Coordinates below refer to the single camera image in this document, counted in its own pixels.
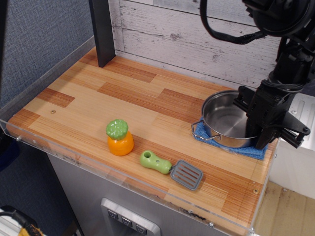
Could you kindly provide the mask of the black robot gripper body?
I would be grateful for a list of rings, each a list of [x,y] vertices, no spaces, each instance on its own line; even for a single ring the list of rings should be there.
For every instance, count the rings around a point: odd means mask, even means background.
[[[279,138],[298,148],[304,137],[310,134],[310,129],[290,114],[289,108],[303,86],[303,84],[277,84],[270,81],[262,81],[255,91],[240,86],[234,104],[246,112],[247,118],[255,117],[261,132],[267,126],[278,127],[281,132]]]

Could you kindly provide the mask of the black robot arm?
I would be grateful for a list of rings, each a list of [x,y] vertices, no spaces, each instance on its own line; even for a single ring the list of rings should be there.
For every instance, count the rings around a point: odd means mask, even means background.
[[[258,32],[235,37],[212,29],[207,2],[200,2],[200,17],[215,39],[245,45],[266,36],[280,38],[276,66],[256,90],[240,86],[235,105],[246,112],[246,134],[256,136],[263,149],[276,138],[299,147],[310,129],[289,113],[296,94],[315,78],[315,3],[312,0],[246,0]]]

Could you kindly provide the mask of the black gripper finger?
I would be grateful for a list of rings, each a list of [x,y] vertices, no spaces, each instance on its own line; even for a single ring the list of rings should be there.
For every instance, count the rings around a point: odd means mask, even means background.
[[[257,124],[255,117],[248,117],[246,121],[246,138],[258,137],[261,133],[261,127]]]
[[[262,132],[255,145],[256,149],[264,149],[269,143],[273,142],[280,136],[281,132],[278,127],[267,126],[262,129]]]

